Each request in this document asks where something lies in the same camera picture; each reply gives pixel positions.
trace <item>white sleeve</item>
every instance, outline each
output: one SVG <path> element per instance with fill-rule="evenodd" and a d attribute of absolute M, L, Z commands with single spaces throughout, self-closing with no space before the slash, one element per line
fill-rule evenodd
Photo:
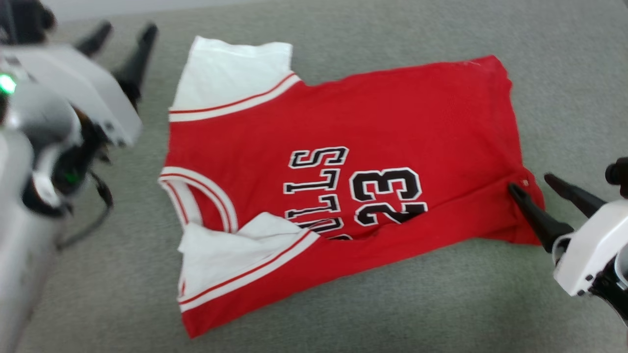
<path fill-rule="evenodd" d="M 172 111 L 233 104 L 272 90 L 292 71 L 292 45 L 231 45 L 197 36 L 177 87 Z"/>
<path fill-rule="evenodd" d="M 237 234 L 189 223 L 179 251 L 183 268 L 181 310 L 202 305 L 262 278 L 302 253 L 320 236 L 269 214 L 259 214 Z"/>

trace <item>gray carpet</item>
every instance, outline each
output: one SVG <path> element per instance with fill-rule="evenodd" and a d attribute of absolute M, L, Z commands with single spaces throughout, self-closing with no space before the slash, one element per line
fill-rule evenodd
<path fill-rule="evenodd" d="M 285 0 L 114 18 L 112 67 L 144 20 L 161 38 L 134 149 L 98 167 L 117 201 L 96 236 L 62 254 L 21 352 L 625 352 L 596 298 L 570 298 L 540 248 L 473 240 L 299 293 L 189 340 L 176 305 L 181 230 L 156 179 L 166 110 L 195 35 L 287 41 L 309 84 L 496 54 L 514 82 L 524 160 L 601 197 L 628 155 L 628 9 L 622 0 Z M 93 21 L 63 25 L 70 40 Z M 543 186 L 548 209 L 583 217 Z M 87 192 L 73 229 L 100 211 Z"/>

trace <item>basketball jersey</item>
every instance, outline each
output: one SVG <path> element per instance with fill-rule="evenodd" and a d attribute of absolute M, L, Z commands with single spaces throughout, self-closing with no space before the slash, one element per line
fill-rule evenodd
<path fill-rule="evenodd" d="M 291 51 L 201 37 L 190 50 L 160 183 L 184 228 L 191 337 L 472 237 L 538 243 L 507 192 L 543 204 L 496 57 L 311 86 Z"/>

